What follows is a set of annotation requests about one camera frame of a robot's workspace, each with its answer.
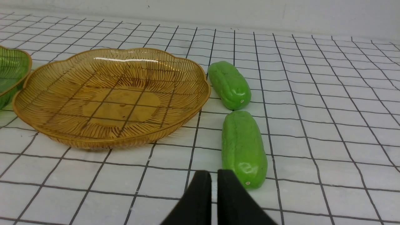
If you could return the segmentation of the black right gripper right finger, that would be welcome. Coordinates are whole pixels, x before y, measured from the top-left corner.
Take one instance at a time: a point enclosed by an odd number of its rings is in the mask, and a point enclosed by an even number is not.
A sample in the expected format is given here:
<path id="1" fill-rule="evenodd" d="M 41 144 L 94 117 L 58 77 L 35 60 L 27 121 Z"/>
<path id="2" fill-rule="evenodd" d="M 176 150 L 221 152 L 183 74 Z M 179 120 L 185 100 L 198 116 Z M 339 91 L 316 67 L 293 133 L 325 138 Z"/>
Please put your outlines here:
<path id="1" fill-rule="evenodd" d="M 219 225 L 276 225 L 248 194 L 232 170 L 217 176 L 217 220 Z"/>

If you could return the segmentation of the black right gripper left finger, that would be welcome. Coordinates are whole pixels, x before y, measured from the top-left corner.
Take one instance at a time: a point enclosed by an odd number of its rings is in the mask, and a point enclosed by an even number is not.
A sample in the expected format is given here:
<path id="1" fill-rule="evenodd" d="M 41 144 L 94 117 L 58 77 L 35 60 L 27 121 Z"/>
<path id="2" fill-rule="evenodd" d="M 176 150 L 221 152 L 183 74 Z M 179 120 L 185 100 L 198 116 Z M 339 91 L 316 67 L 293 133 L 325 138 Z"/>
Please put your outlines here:
<path id="1" fill-rule="evenodd" d="M 190 185 L 162 225 L 210 225 L 212 180 L 209 172 L 196 171 Z"/>

